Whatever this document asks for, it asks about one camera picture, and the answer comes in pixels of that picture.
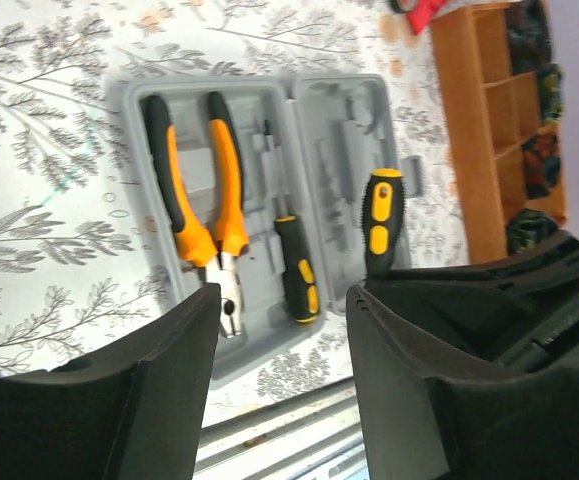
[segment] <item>gray plastic tool case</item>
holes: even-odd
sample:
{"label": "gray plastic tool case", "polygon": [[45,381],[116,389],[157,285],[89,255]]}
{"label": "gray plastic tool case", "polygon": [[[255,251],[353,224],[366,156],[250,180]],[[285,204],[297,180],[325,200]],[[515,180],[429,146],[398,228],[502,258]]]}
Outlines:
{"label": "gray plastic tool case", "polygon": [[[244,333],[219,340],[211,384],[217,388],[315,333],[327,309],[344,315],[347,289],[365,275],[359,228],[365,185],[375,168],[398,167],[398,161],[387,89],[377,75],[282,80],[172,76],[131,83],[123,97],[126,134],[177,303],[191,295],[201,280],[196,269],[177,257],[152,167],[141,101],[152,94],[167,101],[189,201],[198,219],[211,227],[220,189],[205,111],[204,97],[210,91],[224,95],[238,135],[250,240],[237,261]],[[263,135],[265,120],[277,146],[271,153]],[[405,175],[408,192],[420,192],[416,167],[403,166],[409,173]],[[291,213],[302,217],[320,295],[321,312],[307,325],[290,318],[284,306],[282,251],[273,230],[279,185],[285,188]],[[396,260],[400,267],[410,264],[406,237],[403,229]]]}

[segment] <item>screwdriver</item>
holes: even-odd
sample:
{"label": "screwdriver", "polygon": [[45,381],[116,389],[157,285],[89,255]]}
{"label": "screwdriver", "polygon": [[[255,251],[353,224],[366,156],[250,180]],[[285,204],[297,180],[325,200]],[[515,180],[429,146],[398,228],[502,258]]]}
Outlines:
{"label": "screwdriver", "polygon": [[378,168],[369,178],[362,202],[367,277],[388,272],[396,257],[396,242],[405,213],[402,172]]}
{"label": "screwdriver", "polygon": [[274,230],[280,237],[285,262],[285,271],[282,274],[285,301],[289,313],[296,321],[309,323],[320,311],[320,305],[307,237],[300,217],[289,213],[282,183],[286,179],[284,165],[282,159],[278,158],[280,149],[275,146],[268,120],[265,120],[264,135],[268,150],[275,155],[280,173],[277,175],[278,217],[274,221]]}

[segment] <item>screwdriver handle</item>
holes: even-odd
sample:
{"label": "screwdriver handle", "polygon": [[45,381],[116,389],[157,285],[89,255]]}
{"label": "screwdriver handle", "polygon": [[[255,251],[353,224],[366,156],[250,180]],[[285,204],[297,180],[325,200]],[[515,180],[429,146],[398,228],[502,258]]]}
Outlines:
{"label": "screwdriver handle", "polygon": [[289,215],[276,219],[274,229],[285,262],[282,283],[287,308],[296,321],[309,323],[318,315],[320,305],[304,226],[299,217]]}
{"label": "screwdriver handle", "polygon": [[396,257],[396,242],[404,222],[405,191],[402,172],[373,171],[362,203],[367,277],[388,272]]}

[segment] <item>wooden bookshelf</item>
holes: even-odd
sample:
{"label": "wooden bookshelf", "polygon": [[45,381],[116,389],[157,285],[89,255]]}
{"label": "wooden bookshelf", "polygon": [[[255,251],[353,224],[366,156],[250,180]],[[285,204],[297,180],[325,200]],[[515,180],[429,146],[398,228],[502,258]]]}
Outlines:
{"label": "wooden bookshelf", "polygon": [[505,8],[471,5],[431,23],[472,263],[507,256],[505,225],[523,208],[567,219],[564,175],[528,200],[522,144],[542,127],[535,73],[511,75]]}

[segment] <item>floral patterned floor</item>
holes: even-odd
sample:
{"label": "floral patterned floor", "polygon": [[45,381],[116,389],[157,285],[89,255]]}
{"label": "floral patterned floor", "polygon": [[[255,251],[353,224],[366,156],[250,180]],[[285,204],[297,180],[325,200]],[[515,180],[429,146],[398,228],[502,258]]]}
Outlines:
{"label": "floral patterned floor", "polygon": [[[471,2],[450,2],[456,8]],[[413,261],[467,261],[429,33],[382,0],[1,0],[0,375],[53,368],[170,308],[120,127],[130,79],[379,72],[401,155],[424,159]],[[205,424],[350,375],[344,319],[211,391]]]}

